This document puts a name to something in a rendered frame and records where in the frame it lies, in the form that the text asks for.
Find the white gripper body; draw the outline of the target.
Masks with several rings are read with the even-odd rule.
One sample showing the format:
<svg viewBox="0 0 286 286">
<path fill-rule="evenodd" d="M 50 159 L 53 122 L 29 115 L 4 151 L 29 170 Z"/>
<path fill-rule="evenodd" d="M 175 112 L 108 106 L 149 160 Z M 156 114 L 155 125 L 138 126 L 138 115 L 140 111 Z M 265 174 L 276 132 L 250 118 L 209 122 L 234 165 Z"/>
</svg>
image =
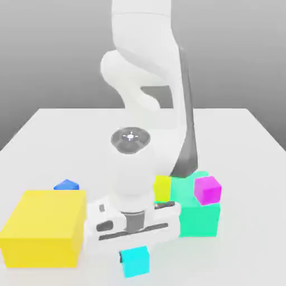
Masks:
<svg viewBox="0 0 286 286">
<path fill-rule="evenodd" d="M 97 231 L 100 223 L 111 221 L 108 231 Z M 85 250 L 126 250 L 135 247 L 151 246 L 173 240 L 179 236 L 180 222 L 177 213 L 155 215 L 147 221 L 147 226 L 135 233 L 127 233 L 126 217 L 121 213 L 88 216 L 84 223 Z"/>
</svg>

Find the small cyan cube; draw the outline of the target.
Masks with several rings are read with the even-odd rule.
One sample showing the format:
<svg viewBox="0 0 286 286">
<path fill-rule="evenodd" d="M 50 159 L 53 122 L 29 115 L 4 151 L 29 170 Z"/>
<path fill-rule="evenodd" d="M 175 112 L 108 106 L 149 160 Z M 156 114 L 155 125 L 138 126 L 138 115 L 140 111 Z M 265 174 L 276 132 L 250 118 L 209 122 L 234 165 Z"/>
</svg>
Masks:
<svg viewBox="0 0 286 286">
<path fill-rule="evenodd" d="M 146 246 L 122 250 L 119 254 L 125 278 L 150 272 L 150 254 Z"/>
</svg>

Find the small yellow cube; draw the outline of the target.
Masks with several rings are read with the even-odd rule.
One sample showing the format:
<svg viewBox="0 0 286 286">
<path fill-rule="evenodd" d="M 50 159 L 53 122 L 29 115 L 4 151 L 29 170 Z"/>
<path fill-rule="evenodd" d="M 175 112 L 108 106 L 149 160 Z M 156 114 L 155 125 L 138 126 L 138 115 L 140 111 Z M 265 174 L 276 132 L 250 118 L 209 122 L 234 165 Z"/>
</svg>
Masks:
<svg viewBox="0 0 286 286">
<path fill-rule="evenodd" d="M 157 175 L 154 183 L 155 202 L 170 201 L 171 177 Z"/>
</svg>

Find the small blue cube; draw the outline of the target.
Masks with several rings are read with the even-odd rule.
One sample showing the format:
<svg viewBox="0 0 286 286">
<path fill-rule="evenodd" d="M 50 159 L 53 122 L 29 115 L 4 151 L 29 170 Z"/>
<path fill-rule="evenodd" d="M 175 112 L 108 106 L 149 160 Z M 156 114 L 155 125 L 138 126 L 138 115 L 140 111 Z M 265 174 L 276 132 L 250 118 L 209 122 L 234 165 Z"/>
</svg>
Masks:
<svg viewBox="0 0 286 286">
<path fill-rule="evenodd" d="M 69 179 L 65 179 L 54 186 L 54 190 L 79 190 L 79 184 Z"/>
</svg>

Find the small magenta cube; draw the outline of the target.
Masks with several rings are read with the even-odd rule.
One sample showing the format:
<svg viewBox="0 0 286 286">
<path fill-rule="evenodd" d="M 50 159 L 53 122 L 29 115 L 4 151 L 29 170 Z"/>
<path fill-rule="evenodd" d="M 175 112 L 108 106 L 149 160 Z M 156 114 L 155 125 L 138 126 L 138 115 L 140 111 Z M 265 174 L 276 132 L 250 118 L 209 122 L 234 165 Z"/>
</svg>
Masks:
<svg viewBox="0 0 286 286">
<path fill-rule="evenodd" d="M 197 178 L 194 181 L 194 196 L 203 205 L 219 203 L 222 186 L 213 176 Z"/>
</svg>

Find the large green box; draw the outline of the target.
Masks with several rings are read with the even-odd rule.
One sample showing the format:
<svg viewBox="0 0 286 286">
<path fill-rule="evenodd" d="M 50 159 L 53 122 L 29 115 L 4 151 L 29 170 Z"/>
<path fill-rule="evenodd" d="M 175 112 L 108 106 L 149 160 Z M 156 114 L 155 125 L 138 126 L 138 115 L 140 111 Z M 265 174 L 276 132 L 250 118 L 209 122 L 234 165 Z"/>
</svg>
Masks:
<svg viewBox="0 0 286 286">
<path fill-rule="evenodd" d="M 201 205 L 194 196 L 194 181 L 210 176 L 197 171 L 186 178 L 171 178 L 170 200 L 181 206 L 180 237 L 215 237 L 220 217 L 220 203 Z"/>
</svg>

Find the large yellow box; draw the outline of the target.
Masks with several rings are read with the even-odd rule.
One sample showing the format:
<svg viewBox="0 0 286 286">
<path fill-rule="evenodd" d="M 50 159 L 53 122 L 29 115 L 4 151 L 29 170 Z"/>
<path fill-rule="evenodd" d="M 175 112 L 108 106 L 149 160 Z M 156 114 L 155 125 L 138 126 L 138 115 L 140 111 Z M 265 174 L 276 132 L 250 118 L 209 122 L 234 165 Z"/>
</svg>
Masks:
<svg viewBox="0 0 286 286">
<path fill-rule="evenodd" d="M 7 268 L 74 268 L 83 243 L 83 190 L 27 190 L 0 232 Z"/>
</svg>

